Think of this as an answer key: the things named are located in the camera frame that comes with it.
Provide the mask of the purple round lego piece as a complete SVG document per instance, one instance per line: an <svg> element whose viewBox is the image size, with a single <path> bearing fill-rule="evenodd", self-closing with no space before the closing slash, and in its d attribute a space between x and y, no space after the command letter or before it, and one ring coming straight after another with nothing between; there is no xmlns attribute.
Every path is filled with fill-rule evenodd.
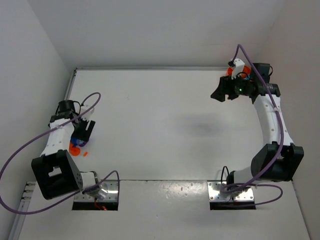
<svg viewBox="0 0 320 240"><path fill-rule="evenodd" d="M84 147L88 142L87 141L84 141L84 140L77 140L76 141L76 144L80 147Z"/></svg>

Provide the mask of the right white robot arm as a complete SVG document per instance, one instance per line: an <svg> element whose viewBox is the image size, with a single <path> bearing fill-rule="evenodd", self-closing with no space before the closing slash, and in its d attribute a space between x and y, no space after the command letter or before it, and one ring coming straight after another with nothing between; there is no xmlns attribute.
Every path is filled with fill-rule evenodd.
<svg viewBox="0 0 320 240"><path fill-rule="evenodd" d="M270 83L272 67L268 63L254 63L248 68L239 58L230 61L226 76L219 79L211 98L219 102L249 97L257 112L263 147L253 157L249 167L234 170L226 178L226 190L231 191L250 182L289 182L298 169L304 149L294 144L281 111L281 92Z"/></svg>

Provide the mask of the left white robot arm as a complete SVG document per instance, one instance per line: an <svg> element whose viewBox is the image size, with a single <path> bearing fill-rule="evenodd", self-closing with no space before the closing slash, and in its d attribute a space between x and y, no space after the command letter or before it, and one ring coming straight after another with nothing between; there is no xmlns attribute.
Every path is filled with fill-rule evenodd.
<svg viewBox="0 0 320 240"><path fill-rule="evenodd" d="M96 124L90 120L93 106L81 103L76 111L73 100L58 103L49 121L50 133L40 157L31 168L46 200L51 200L83 188L83 178L70 153L71 143L88 143Z"/></svg>

